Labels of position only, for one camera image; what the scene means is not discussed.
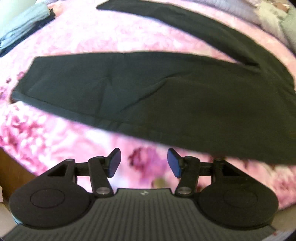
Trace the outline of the black trousers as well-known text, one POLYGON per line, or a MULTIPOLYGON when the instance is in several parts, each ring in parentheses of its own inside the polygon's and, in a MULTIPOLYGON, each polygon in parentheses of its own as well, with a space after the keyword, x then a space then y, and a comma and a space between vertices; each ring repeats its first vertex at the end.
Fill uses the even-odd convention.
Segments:
POLYGON ((234 63, 174 52, 37 57, 11 97, 111 132, 215 156, 295 163, 295 86, 287 68, 242 33, 151 1, 98 10, 158 20, 234 63))

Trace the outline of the pink floral bedspread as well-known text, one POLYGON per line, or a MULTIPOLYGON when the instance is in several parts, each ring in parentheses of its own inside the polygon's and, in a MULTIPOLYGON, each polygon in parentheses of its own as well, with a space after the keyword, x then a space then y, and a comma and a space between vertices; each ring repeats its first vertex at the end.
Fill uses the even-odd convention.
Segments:
MULTIPOLYGON (((206 16, 252 39, 287 68, 295 86, 295 56, 257 27, 213 8, 186 1, 171 4, 206 16)), ((62 14, 1 58, 1 148, 24 168, 40 175, 67 158, 82 162, 121 149, 115 187, 169 187, 177 179, 166 163, 170 145, 111 132, 41 110, 11 94, 37 57, 87 53, 174 52, 234 63, 226 53, 200 38, 158 20, 98 10, 99 1, 66 1, 62 14)), ((184 156, 210 162, 214 155, 174 147, 184 156)), ((295 163, 266 163, 226 156, 227 160, 274 191, 280 208, 295 203, 295 163)))

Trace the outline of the folded light blue clothes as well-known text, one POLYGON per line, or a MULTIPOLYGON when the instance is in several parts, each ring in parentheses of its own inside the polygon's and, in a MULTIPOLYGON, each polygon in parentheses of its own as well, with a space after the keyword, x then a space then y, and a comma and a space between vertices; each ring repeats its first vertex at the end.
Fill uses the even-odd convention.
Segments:
POLYGON ((55 19, 53 9, 45 3, 34 4, 1 26, 1 57, 55 19))

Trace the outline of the lilac striped duvet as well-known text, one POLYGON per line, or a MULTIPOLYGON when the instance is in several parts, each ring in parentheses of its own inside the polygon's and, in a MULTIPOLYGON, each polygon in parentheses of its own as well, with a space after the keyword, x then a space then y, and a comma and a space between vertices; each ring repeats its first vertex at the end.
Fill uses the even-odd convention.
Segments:
POLYGON ((291 1, 200 0, 257 25, 295 51, 295 6, 291 1))

